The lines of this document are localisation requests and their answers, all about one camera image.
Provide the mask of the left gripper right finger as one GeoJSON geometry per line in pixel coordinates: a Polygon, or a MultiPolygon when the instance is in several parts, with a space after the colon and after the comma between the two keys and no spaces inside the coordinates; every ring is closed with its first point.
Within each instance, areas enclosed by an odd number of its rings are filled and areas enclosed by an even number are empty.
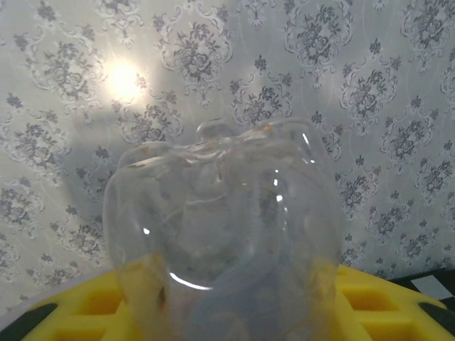
{"type": "Polygon", "coordinates": [[[340,266],[333,341],[455,341],[455,313],[420,292],[340,266]]]}

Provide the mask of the clear pepsi bottle blue cap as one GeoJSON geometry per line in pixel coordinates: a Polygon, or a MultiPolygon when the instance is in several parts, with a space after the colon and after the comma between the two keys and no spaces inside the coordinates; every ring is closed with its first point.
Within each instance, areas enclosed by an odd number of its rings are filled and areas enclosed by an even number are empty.
{"type": "Polygon", "coordinates": [[[217,119],[194,144],[127,151],[103,230],[144,341],[331,341],[341,206],[300,118],[217,119]]]}

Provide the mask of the black white chessboard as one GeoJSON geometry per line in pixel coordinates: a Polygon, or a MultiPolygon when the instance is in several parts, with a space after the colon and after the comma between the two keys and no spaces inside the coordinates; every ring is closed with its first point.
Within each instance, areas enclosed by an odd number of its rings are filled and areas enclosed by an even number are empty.
{"type": "Polygon", "coordinates": [[[437,269],[391,280],[443,303],[455,313],[455,269],[437,269]]]}

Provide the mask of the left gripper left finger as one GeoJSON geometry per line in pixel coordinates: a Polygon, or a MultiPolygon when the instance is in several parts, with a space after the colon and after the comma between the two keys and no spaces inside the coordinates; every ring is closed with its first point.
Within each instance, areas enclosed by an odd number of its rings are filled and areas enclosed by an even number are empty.
{"type": "Polygon", "coordinates": [[[142,341],[115,272],[81,275],[0,316],[0,341],[142,341]]]}

